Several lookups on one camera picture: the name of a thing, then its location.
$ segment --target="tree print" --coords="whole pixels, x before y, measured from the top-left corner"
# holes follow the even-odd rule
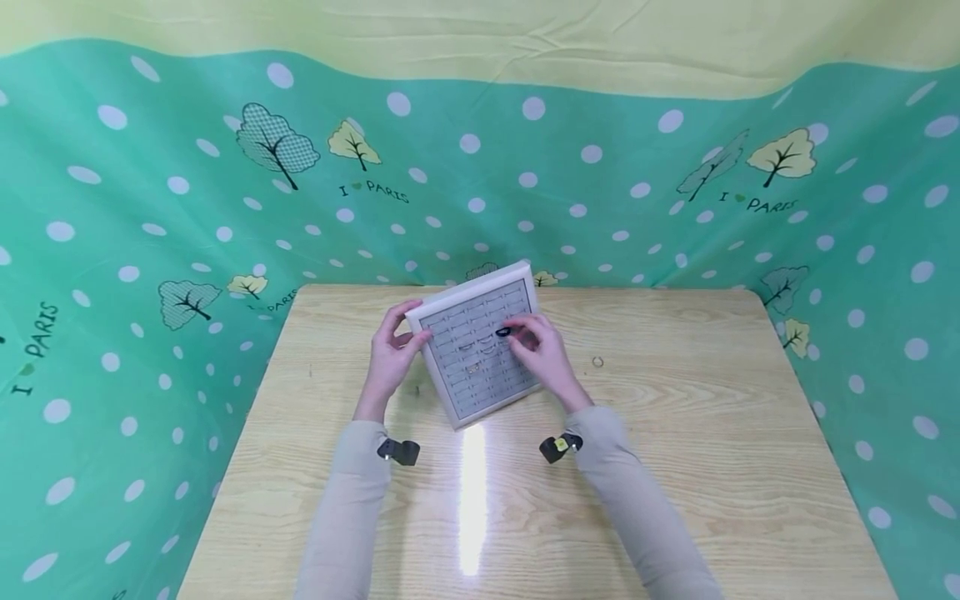
[[[380,156],[370,147],[364,136],[349,121],[343,121],[337,131],[326,140],[330,153],[344,158],[356,158],[360,168],[367,170],[367,163],[380,164]]]
[[[782,267],[761,277],[760,281],[771,293],[770,298],[763,301],[763,305],[785,315],[793,306],[793,295],[800,289],[800,284],[809,271],[808,267]]]
[[[309,137],[294,132],[286,119],[256,103],[243,107],[237,144],[256,164],[282,173],[295,190],[299,188],[290,174],[302,173],[320,160]]]
[[[230,283],[227,284],[227,290],[233,292],[234,294],[247,294],[253,296],[257,300],[260,300],[260,297],[257,295],[267,287],[267,278],[258,277],[253,275],[238,275],[234,276]]]
[[[747,135],[749,134],[750,130],[740,132],[737,137],[724,146],[723,150],[718,152],[716,156],[686,176],[684,182],[677,186],[677,191],[681,194],[693,192],[687,199],[688,202],[693,202],[693,199],[696,198],[700,192],[700,188],[733,168],[740,159],[740,156],[743,155],[743,144],[747,141]]]
[[[205,309],[220,296],[218,288],[193,281],[164,281],[158,292],[163,324],[174,331],[197,315],[209,321],[211,317]]]
[[[786,332],[783,348],[790,348],[800,358],[806,358],[806,347],[810,345],[810,325],[796,319],[786,320]]]
[[[813,173],[817,161],[812,153],[813,141],[810,139],[810,132],[806,127],[801,127],[757,149],[747,159],[747,164],[760,171],[769,172],[770,177],[763,183],[763,187],[770,187],[774,175],[800,178]]]

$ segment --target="person's left hand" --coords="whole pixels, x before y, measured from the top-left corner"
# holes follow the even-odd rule
[[[403,377],[410,370],[414,356],[430,339],[429,329],[417,335],[410,332],[396,335],[396,329],[403,323],[403,315],[422,303],[423,300],[407,300],[392,306],[383,318],[380,328],[373,334],[367,381],[360,393],[353,420],[383,422],[387,400],[396,392],[396,388],[400,387]]]

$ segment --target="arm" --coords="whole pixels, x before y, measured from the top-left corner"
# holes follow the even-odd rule
[[[723,600],[683,520],[629,447],[623,423],[603,406],[567,417],[584,439],[576,462],[607,510],[651,600]]]

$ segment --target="wood grain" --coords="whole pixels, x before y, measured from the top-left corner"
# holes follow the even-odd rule
[[[334,445],[386,308],[430,288],[297,295],[180,600],[291,598]],[[540,289],[570,360],[628,423],[728,598],[894,598],[760,301],[743,291]],[[599,356],[603,367],[592,358]],[[540,392],[452,431],[421,360],[388,410],[394,468],[371,598],[646,597]]]

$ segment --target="person's right hand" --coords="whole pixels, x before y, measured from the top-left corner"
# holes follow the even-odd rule
[[[553,393],[568,414],[593,405],[566,357],[560,331],[541,314],[517,315],[503,322],[511,329],[510,350],[543,387]]]

